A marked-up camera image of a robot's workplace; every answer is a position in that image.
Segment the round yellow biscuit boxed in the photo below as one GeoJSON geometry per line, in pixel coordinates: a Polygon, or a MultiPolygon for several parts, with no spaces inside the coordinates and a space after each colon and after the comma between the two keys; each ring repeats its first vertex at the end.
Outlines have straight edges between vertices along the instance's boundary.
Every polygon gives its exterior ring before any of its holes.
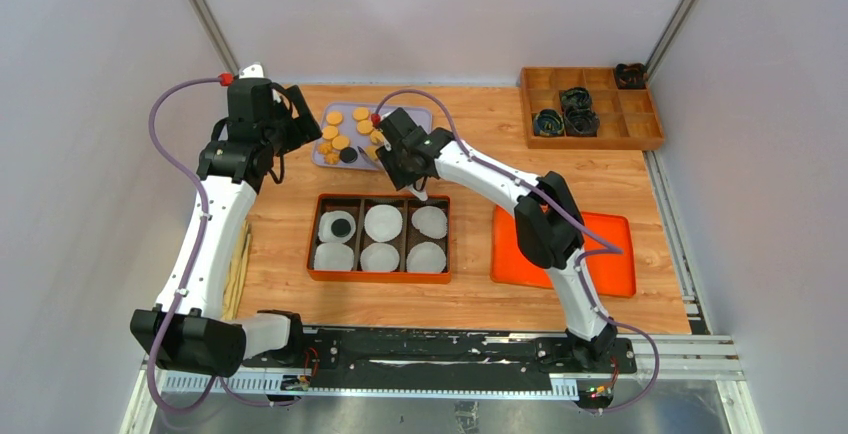
{"type": "Polygon", "coordinates": [[[382,145],[385,142],[383,134],[379,130],[373,130],[369,135],[370,142],[373,145],[382,145]]]}

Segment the lavender cookie tray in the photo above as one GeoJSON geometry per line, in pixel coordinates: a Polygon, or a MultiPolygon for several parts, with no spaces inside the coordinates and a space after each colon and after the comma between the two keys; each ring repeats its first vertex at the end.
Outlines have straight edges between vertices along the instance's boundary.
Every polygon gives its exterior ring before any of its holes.
{"type": "MultiPolygon", "coordinates": [[[[355,107],[358,107],[358,106],[367,107],[371,113],[377,107],[376,104],[366,104],[366,103],[357,103],[357,102],[342,102],[342,101],[332,102],[324,109],[323,116],[322,116],[322,119],[319,123],[319,126],[322,130],[325,126],[328,125],[327,122],[326,122],[326,115],[327,115],[328,112],[333,111],[333,110],[340,111],[344,114],[344,122],[342,124],[336,126],[336,127],[339,129],[339,135],[345,135],[350,139],[350,146],[349,147],[353,147],[353,148],[357,149],[358,146],[365,147],[365,148],[372,146],[373,149],[376,151],[376,149],[381,145],[379,145],[379,146],[373,145],[370,142],[369,136],[359,135],[356,131],[357,121],[355,121],[352,118],[351,113],[352,113],[353,109],[355,107]]],[[[360,170],[378,170],[379,169],[379,168],[375,168],[374,166],[371,166],[369,163],[365,162],[362,159],[362,157],[360,156],[360,154],[359,154],[359,159],[352,165],[345,165],[341,162],[339,162],[337,165],[327,165],[324,162],[324,156],[325,155],[322,155],[317,151],[317,147],[324,142],[331,143],[331,141],[326,141],[321,137],[314,144],[314,146],[312,148],[311,160],[316,166],[327,167],[327,168],[360,169],[360,170]]]]}

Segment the black sandwich cookie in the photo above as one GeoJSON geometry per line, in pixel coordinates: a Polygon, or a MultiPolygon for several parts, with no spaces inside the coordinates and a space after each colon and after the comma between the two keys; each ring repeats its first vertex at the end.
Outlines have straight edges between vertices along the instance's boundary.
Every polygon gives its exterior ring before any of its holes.
{"type": "Polygon", "coordinates": [[[347,218],[337,218],[330,224],[331,234],[341,242],[347,242],[353,234],[354,224],[347,218]]]}
{"type": "Polygon", "coordinates": [[[359,159],[359,152],[353,147],[345,147],[339,151],[339,159],[345,165],[352,165],[359,159]]]}

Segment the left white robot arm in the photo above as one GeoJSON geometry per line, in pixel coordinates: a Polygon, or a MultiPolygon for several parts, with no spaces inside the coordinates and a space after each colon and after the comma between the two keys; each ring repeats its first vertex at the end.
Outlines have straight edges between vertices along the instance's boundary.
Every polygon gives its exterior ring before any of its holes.
{"type": "Polygon", "coordinates": [[[321,130],[299,87],[267,78],[258,63],[212,81],[227,90],[227,114],[215,123],[196,167],[177,161],[156,134],[159,108],[177,90],[163,93],[149,114],[155,149],[197,195],[167,283],[152,308],[133,313],[130,331],[160,369],[227,378],[260,354],[283,367],[305,357],[299,315],[263,310],[226,321],[223,301],[231,259],[264,179],[281,183],[284,155],[319,139],[321,130]]]}

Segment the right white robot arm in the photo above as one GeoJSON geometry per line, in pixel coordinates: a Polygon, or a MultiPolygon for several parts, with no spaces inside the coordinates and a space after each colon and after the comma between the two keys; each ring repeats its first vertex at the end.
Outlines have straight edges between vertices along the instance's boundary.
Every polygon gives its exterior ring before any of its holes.
{"type": "Polygon", "coordinates": [[[427,132],[402,108],[374,114],[371,121],[385,140],[378,159],[397,189],[429,178],[449,181],[511,215],[520,253],[544,270],[565,311],[573,362],[589,372],[607,363],[618,329],[589,274],[589,230],[564,178],[553,171],[538,176],[514,169],[450,130],[427,132]]]}

